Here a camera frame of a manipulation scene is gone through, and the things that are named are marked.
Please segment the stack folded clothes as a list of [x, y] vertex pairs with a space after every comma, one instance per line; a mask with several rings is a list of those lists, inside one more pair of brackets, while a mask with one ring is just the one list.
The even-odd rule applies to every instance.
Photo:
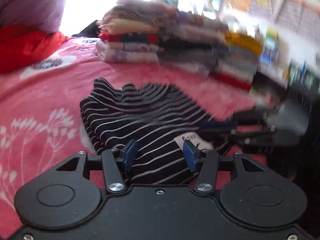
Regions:
[[228, 25], [220, 20], [179, 11], [175, 21], [161, 29], [159, 61], [207, 76], [228, 55], [227, 31]]
[[106, 63], [157, 63], [160, 31], [174, 24], [177, 15], [174, 5], [118, 0], [98, 22], [95, 54]]
[[250, 91], [260, 66], [261, 41], [242, 33], [223, 34], [225, 49], [210, 70], [210, 77], [234, 88]]

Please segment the black white striped garment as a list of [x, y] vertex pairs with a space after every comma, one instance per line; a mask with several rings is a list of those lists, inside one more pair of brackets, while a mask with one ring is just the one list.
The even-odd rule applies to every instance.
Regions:
[[195, 173], [183, 157], [175, 138], [197, 132], [214, 118], [174, 85], [132, 84], [115, 89], [97, 78], [90, 95], [80, 102], [84, 128], [101, 154], [110, 148], [122, 149], [135, 140], [138, 152], [127, 183], [149, 185], [187, 184]]

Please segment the middle stack folded clothes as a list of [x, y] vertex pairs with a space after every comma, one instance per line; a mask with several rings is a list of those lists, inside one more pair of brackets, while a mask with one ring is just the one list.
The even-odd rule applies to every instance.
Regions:
[[220, 20], [179, 11], [175, 21], [161, 29], [159, 61], [207, 76], [228, 55], [227, 31], [228, 25]]

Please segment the red quilt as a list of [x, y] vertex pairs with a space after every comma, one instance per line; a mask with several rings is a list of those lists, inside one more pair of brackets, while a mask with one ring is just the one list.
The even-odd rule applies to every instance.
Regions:
[[1, 74], [46, 59], [57, 51], [68, 37], [60, 31], [47, 34], [34, 27], [13, 24], [1, 27]]

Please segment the pink floral bed blanket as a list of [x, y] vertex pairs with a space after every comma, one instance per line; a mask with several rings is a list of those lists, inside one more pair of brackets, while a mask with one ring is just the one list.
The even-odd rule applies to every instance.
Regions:
[[217, 119], [257, 103], [243, 90], [204, 75], [156, 63], [106, 64], [95, 39], [72, 38], [41, 63], [1, 76], [1, 238], [20, 226], [16, 191], [78, 151], [94, 148], [80, 118], [80, 101], [97, 77], [114, 88], [127, 83], [173, 83]]

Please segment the right stack folded clothes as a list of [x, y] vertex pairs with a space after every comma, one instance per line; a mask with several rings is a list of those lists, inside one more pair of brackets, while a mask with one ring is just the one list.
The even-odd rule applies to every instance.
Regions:
[[250, 91], [260, 66], [261, 41], [242, 33], [223, 34], [225, 49], [210, 70], [210, 77], [234, 88]]

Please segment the purple duvet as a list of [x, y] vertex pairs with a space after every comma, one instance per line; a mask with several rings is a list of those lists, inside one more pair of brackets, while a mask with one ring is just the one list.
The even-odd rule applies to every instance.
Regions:
[[1, 26], [22, 24], [45, 33], [58, 31], [65, 0], [1, 0]]

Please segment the left stack folded clothes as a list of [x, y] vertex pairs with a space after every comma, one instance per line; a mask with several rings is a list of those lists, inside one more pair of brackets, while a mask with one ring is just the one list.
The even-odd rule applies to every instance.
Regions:
[[118, 0], [98, 22], [95, 54], [106, 63], [157, 63], [160, 31], [174, 24], [177, 15], [174, 5]]

